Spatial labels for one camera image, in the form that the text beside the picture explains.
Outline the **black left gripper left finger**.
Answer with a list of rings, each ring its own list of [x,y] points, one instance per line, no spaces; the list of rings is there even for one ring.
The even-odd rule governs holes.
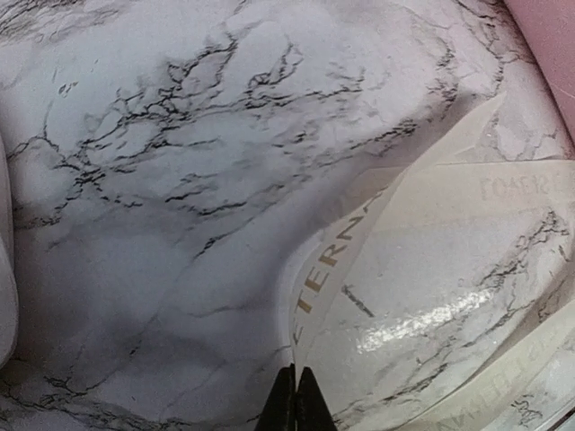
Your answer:
[[[282,367],[266,399],[255,431],[296,430],[296,370]]]

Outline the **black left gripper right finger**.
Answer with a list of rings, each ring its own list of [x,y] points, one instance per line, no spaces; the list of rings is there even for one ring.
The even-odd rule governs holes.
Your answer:
[[[332,415],[312,369],[303,369],[296,390],[296,430],[335,431]]]

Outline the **cream printed ribbon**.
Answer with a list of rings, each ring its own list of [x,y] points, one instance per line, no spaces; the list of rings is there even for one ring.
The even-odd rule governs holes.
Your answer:
[[[574,161],[492,155],[497,96],[364,172],[289,266],[289,337],[339,430],[550,430],[574,405]]]

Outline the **pink wrapping paper sheet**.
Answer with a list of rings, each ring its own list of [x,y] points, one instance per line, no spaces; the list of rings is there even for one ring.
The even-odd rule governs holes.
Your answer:
[[[543,72],[570,137],[574,137],[574,2],[507,0]]]

